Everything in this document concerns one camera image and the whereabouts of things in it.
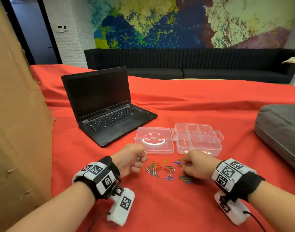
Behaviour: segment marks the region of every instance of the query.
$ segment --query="gray cushion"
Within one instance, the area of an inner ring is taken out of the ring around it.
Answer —
[[[129,76],[137,76],[152,79],[182,79],[183,72],[180,69],[167,69],[167,68],[127,68]]]
[[[251,80],[270,83],[289,83],[291,76],[263,70],[182,69],[184,78]]]
[[[295,169],[295,105],[266,105],[256,117],[255,133]]]

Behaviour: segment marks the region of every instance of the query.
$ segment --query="left hand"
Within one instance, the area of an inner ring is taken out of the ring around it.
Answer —
[[[120,177],[127,176],[131,172],[139,173],[148,157],[144,154],[144,146],[140,144],[127,144],[123,149],[111,156],[112,162],[120,171]]]

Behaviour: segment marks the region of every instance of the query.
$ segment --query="black cable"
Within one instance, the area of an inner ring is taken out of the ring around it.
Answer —
[[[96,222],[96,221],[98,221],[98,220],[99,220],[99,218],[101,218],[103,215],[111,215],[111,213],[110,213],[110,212],[103,213],[103,214],[101,214],[99,217],[97,217],[97,219],[96,219],[96,220],[94,220],[94,222],[91,224],[91,226],[90,226],[90,228],[88,229],[88,231],[87,231],[87,232],[90,232],[90,231],[91,231],[91,228],[93,227],[93,225],[95,224],[95,222]]]
[[[258,221],[258,219],[252,214],[252,213],[250,213],[250,212],[248,212],[248,211],[243,211],[243,213],[244,214],[250,214],[256,221],[257,221],[257,223],[259,224],[259,226],[262,228],[262,230],[264,231],[264,232],[266,232],[266,230],[264,229],[264,227],[262,226],[262,224]]]

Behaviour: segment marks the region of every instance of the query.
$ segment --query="clear plastic box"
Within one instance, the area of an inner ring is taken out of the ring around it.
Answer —
[[[196,149],[218,156],[222,150],[224,136],[219,130],[214,131],[210,125],[176,123],[175,128],[172,128],[172,135],[180,154]]]
[[[134,143],[145,146],[147,154],[173,154],[173,138],[169,128],[139,127]]]

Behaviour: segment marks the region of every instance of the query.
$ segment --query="cardboard box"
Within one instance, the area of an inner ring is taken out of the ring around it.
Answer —
[[[51,198],[52,125],[0,2],[0,231]]]

